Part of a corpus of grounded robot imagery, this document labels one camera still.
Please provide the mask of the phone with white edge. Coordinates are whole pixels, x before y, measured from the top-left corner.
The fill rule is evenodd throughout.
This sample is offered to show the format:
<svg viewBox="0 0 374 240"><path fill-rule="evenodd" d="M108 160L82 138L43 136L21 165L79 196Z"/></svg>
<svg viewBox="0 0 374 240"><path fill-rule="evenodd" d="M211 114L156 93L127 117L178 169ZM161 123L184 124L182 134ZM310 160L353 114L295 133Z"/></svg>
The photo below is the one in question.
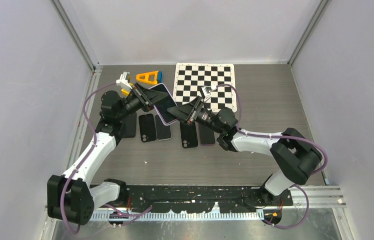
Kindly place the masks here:
<svg viewBox="0 0 374 240"><path fill-rule="evenodd" d="M162 121L163 125L170 126L171 124L176 122L177 118L167 112L168 108L177 106L167 87L163 83L159 83L155 86L150 87L149 89L168 94L163 100L154 105L156 113Z"/></svg>

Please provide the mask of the white edged bare phone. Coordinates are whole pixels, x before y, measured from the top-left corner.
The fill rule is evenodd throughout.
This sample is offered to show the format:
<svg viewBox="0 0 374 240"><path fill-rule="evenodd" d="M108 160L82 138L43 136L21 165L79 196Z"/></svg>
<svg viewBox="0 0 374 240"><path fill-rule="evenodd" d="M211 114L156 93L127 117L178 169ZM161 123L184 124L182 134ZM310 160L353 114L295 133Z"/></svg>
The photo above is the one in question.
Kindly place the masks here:
<svg viewBox="0 0 374 240"><path fill-rule="evenodd" d="M169 140L172 137L170 126L166 126L158 115L155 115L156 136L157 140Z"/></svg>

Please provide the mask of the purple edged bare phone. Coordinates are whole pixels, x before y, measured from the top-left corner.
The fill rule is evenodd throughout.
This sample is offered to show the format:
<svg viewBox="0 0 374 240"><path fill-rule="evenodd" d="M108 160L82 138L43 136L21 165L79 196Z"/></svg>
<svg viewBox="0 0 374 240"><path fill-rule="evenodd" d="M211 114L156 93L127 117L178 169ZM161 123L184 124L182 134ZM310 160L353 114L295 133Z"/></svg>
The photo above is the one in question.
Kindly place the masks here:
<svg viewBox="0 0 374 240"><path fill-rule="evenodd" d="M212 146L216 143L214 131L201 124L199 125L199 138L202 146Z"/></svg>

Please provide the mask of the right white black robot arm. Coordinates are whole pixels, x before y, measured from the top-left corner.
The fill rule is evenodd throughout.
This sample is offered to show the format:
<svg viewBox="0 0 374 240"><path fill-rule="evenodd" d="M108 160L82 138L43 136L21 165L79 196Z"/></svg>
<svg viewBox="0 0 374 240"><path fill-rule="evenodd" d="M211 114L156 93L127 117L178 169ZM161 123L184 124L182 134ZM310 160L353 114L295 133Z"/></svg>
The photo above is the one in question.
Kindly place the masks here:
<svg viewBox="0 0 374 240"><path fill-rule="evenodd" d="M199 123L219 134L217 141L226 151L251 152L272 156L279 169L268 177L258 190L266 205L273 205L280 194L293 185L304 185L323 159L321 151L296 129L279 133L259 133L238 127L234 112L223 107L213 113L204 106L201 97L167 109L180 122Z"/></svg>

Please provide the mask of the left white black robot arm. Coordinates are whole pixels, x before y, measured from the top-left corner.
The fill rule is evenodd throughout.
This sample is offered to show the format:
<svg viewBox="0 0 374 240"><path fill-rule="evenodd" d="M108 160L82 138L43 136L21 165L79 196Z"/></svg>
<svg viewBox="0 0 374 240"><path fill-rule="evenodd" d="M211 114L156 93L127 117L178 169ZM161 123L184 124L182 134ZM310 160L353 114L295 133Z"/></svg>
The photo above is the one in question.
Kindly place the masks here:
<svg viewBox="0 0 374 240"><path fill-rule="evenodd" d="M48 216L65 224L83 226L94 210L112 203L122 207L127 203L126 183L107 179L91 186L97 170L106 157L119 145L126 131L126 119L138 110L148 112L169 97L167 90L145 88L133 84L129 94L121 97L109 90L101 96L100 120L93 126L93 137L79 158L61 175L52 175L47 182Z"/></svg>

